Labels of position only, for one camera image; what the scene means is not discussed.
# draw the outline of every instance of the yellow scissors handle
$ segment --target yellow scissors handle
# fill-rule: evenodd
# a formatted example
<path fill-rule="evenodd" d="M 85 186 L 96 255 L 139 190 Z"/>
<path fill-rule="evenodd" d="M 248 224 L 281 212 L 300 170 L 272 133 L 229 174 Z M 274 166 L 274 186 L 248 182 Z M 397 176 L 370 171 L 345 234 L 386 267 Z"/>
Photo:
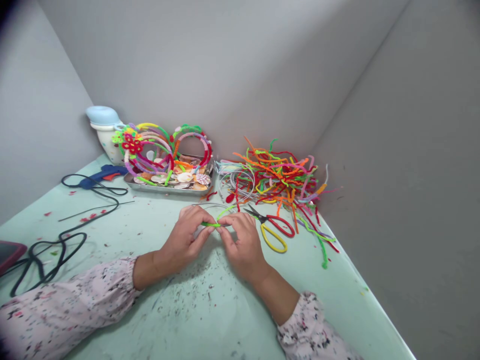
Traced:
<path fill-rule="evenodd" d="M 270 249 L 280 254 L 287 252 L 287 243 L 285 243 L 285 241 L 280 236 L 278 236 L 275 232 L 273 232 L 268 227 L 266 227 L 265 224 L 262 224 L 260 226 L 260 229 L 261 229 L 261 234 L 263 235 L 263 239 L 265 240 L 266 244 L 270 247 Z M 277 239 L 283 245 L 283 249 L 278 249 L 270 243 L 270 241 L 267 239 L 267 234 L 265 234 L 265 230 L 267 230 L 270 234 L 272 234 L 275 237 L 275 239 Z"/>

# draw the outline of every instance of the floral print sleeve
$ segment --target floral print sleeve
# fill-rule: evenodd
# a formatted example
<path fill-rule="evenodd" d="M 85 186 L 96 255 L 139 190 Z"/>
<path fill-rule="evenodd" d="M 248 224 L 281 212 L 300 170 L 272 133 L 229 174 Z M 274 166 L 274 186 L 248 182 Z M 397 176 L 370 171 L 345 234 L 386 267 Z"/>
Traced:
<path fill-rule="evenodd" d="M 363 360 L 325 320 L 312 292 L 300 294 L 293 314 L 278 327 L 277 338 L 289 360 Z"/>
<path fill-rule="evenodd" d="M 3 305 L 0 338 L 7 359 L 61 359 L 96 329 L 118 322 L 141 293 L 133 285 L 135 261 L 103 263 Z"/>

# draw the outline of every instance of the gray wall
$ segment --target gray wall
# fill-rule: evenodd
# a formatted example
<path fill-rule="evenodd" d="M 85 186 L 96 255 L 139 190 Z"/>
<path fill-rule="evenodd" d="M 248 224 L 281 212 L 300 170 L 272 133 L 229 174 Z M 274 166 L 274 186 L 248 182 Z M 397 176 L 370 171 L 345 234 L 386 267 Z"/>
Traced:
<path fill-rule="evenodd" d="M 96 105 L 311 150 L 407 0 L 41 0 Z"/>
<path fill-rule="evenodd" d="M 92 101 L 37 2 L 16 9 L 1 40 L 0 224 L 101 154 L 83 116 Z"/>
<path fill-rule="evenodd" d="M 321 210 L 419 360 L 480 359 L 479 2 L 413 0 L 321 137 Z"/>

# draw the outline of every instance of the red scissors handle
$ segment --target red scissors handle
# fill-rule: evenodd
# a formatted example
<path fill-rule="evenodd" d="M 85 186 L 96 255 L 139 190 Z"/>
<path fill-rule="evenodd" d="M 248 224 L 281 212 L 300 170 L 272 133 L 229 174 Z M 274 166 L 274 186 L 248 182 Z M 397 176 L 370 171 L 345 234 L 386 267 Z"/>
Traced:
<path fill-rule="evenodd" d="M 273 215 L 267 215 L 268 221 L 270 221 L 274 227 L 278 229 L 283 235 L 285 235 L 287 238 L 293 238 L 295 236 L 295 230 L 294 228 L 289 224 L 288 221 L 282 219 L 281 217 L 278 216 L 273 216 Z M 290 230 L 290 233 L 286 232 L 285 229 L 283 229 L 279 224 L 275 222 L 275 220 L 284 223 L 288 229 Z"/>

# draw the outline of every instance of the pipe cleaner flower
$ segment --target pipe cleaner flower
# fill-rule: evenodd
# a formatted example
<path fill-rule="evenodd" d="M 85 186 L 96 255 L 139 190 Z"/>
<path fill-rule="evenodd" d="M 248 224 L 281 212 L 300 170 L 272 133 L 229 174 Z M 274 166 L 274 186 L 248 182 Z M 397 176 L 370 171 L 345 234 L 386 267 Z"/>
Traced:
<path fill-rule="evenodd" d="M 140 141 L 134 140 L 132 135 L 130 135 L 129 133 L 125 134 L 125 142 L 121 144 L 121 147 L 124 150 L 129 150 L 130 154 L 132 155 L 140 153 L 144 149 Z"/>
<path fill-rule="evenodd" d="M 111 141 L 112 143 L 115 143 L 115 144 L 120 144 L 124 141 L 124 137 L 123 137 L 123 132 L 122 131 L 115 131 L 115 135 L 113 135 L 111 137 Z"/>

